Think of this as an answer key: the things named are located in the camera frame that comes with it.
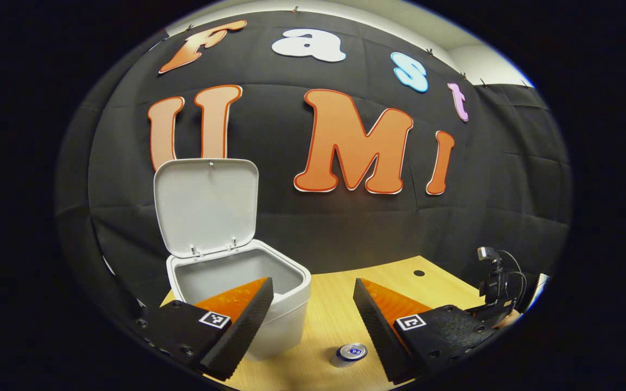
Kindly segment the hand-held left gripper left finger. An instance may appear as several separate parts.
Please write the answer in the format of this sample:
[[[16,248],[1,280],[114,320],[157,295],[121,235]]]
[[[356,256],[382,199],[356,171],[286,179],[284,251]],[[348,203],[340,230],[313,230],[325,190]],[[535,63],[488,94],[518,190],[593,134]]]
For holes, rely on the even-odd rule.
[[[250,348],[273,298],[272,278],[259,278],[199,304],[176,299],[141,310],[127,328],[172,362],[225,381]]]

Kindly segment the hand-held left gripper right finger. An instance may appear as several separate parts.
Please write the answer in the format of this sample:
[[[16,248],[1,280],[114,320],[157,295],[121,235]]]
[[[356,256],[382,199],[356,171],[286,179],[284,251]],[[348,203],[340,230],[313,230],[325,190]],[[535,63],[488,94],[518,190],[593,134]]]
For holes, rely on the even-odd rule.
[[[455,367],[497,334],[455,305],[430,308],[365,278],[356,279],[353,300],[393,384]]]

